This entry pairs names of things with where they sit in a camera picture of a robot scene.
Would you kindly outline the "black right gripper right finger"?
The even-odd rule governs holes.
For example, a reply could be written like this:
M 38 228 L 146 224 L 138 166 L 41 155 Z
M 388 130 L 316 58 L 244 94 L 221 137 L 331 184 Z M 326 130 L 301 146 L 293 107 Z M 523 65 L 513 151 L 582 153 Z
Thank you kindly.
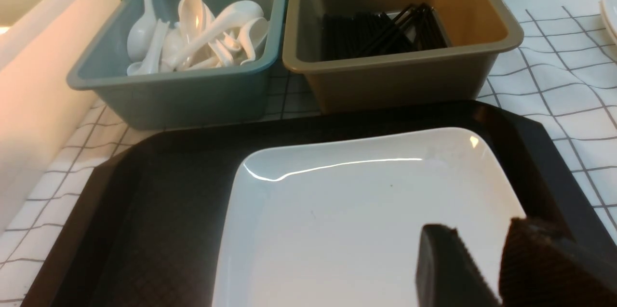
M 511 219 L 498 291 L 505 307 L 614 307 L 616 265 L 538 219 Z

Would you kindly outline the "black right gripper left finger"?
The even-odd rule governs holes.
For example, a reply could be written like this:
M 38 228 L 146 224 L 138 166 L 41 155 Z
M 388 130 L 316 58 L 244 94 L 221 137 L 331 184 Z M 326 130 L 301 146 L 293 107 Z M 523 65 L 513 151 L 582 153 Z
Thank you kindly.
M 415 274 L 419 307 L 500 307 L 457 230 L 425 224 Z

